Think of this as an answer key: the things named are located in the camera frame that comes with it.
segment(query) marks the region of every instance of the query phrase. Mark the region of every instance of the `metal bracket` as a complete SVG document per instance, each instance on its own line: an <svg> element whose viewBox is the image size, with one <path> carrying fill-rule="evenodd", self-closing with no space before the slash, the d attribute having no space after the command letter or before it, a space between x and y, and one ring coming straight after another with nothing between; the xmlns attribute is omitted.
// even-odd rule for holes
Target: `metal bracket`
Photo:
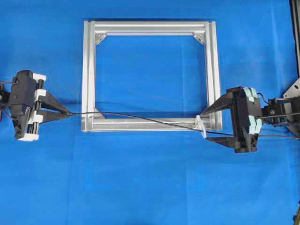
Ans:
<svg viewBox="0 0 300 225"><path fill-rule="evenodd" d="M94 118L97 118L97 119L105 119L104 115L102 113L95 113L94 114Z"/></svg>
<svg viewBox="0 0 300 225"><path fill-rule="evenodd" d="M283 94L283 98L293 98L300 96L300 78L298 78L295 83ZM285 113L291 113L291 104L285 104ZM293 120L292 116L287 116L289 120ZM286 126L289 131L296 137L300 137L300 126L299 125L289 125Z"/></svg>
<svg viewBox="0 0 300 225"><path fill-rule="evenodd" d="M96 42L95 45L98 45L101 43L101 41L103 41L106 38L106 34L96 34Z"/></svg>
<svg viewBox="0 0 300 225"><path fill-rule="evenodd" d="M200 44L205 45L204 37L201 34L195 34L194 38L200 42Z"/></svg>

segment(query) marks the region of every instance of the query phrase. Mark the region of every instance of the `black cable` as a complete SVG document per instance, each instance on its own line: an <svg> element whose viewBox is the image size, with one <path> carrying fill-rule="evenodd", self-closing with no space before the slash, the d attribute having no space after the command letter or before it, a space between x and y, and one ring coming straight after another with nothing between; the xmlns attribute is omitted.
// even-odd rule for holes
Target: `black cable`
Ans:
<svg viewBox="0 0 300 225"><path fill-rule="evenodd" d="M15 120L14 118L11 117L11 115L9 115L8 112L6 112L5 108L6 108L6 106L5 106L4 108L1 107L0 110L1 110L2 112L4 112L11 120Z"/></svg>
<svg viewBox="0 0 300 225"><path fill-rule="evenodd" d="M286 120L288 123L292 123L286 116L285 116L285 120Z"/></svg>
<svg viewBox="0 0 300 225"><path fill-rule="evenodd" d="M262 99L263 99L263 101L265 102L265 103L267 103L268 105L270 105L267 101L266 101L266 99L264 98L264 95L262 94L262 93L257 93L258 95L260 95L261 97L262 97Z"/></svg>
<svg viewBox="0 0 300 225"><path fill-rule="evenodd" d="M8 106L7 104L2 105L2 106L0 107L0 110L6 109L7 106Z"/></svg>
<svg viewBox="0 0 300 225"><path fill-rule="evenodd" d="M259 137L282 137L282 138L292 138L292 139L300 140L299 137L287 136L287 135L259 135Z"/></svg>
<svg viewBox="0 0 300 225"><path fill-rule="evenodd" d="M267 119L267 118L276 118L276 117L285 117L285 116L294 116L294 115L300 115L300 112L288 113L283 115L258 116L257 119Z"/></svg>
<svg viewBox="0 0 300 225"><path fill-rule="evenodd" d="M9 82L9 81L0 81L0 83L15 84L15 82Z"/></svg>
<svg viewBox="0 0 300 225"><path fill-rule="evenodd" d="M153 120L153 119L140 117L140 116L133 116L133 115L119 113L119 112L78 112L78 113L71 112L71 116L79 116L79 115L89 114L89 113L103 113L103 114L111 114L111 115L128 116L128 117L139 118L139 119L143 119L143 120L149 120L149 121L153 121L153 122L156 122L156 123L161 123L161 124L165 124L165 125L169 125L169 126L180 127L180 128L193 130L193 131L203 132L202 130L198 130L198 129L194 129L194 128L190 128L190 127L186 127L186 126L181 126L181 125L172 124L172 123L165 123L165 122L161 122L161 121L158 121L158 120ZM206 132L209 133L209 134L233 136L232 134L225 134L225 133L219 133L219 132L212 132L212 131L206 131ZM300 140L300 138L298 138L298 137L287 136L287 135L259 135L259 137L281 137L281 138L291 138L291 139Z"/></svg>
<svg viewBox="0 0 300 225"><path fill-rule="evenodd" d="M186 127L186 126L182 126L182 125L177 125L177 124L162 122L162 121L153 120L153 119L149 119L149 118L145 118L145 117L141 117L141 116L133 116L133 115L119 113L119 112L75 112L75 113L71 112L71 116L79 116L79 115L90 114L90 113L103 113L103 114L110 114L110 115L119 115L119 116L133 117L133 118L138 118L138 119L142 119L142 120L148 120L148 121L152 121L152 122L155 122L155 123L160 123L160 124L164 124L164 125L169 125L169 126L178 127L178 128L184 128L184 129L198 131L198 132L202 132L203 133L203 130L198 130L198 129L194 129L194 128L191 128L191 127ZM206 132L208 134L233 136L232 134L226 134L226 133L220 133L220 132L212 132L212 131L206 131Z"/></svg>

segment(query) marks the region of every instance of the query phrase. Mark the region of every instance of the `blue background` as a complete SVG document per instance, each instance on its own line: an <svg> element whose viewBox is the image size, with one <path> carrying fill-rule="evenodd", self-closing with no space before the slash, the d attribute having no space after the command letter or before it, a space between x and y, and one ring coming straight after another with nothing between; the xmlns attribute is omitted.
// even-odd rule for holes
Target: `blue background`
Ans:
<svg viewBox="0 0 300 225"><path fill-rule="evenodd" d="M223 93L248 86L280 97L297 79L287 0L4 0L0 9L1 80L44 74L45 88L75 112L89 19L215 20ZM206 107L203 49L192 38L109 37L97 58L98 109L184 117ZM296 140L261 138L257 153L237 155L196 132L82 133L70 118L25 143L11 121L0 126L5 225L282 225L300 199Z"/></svg>

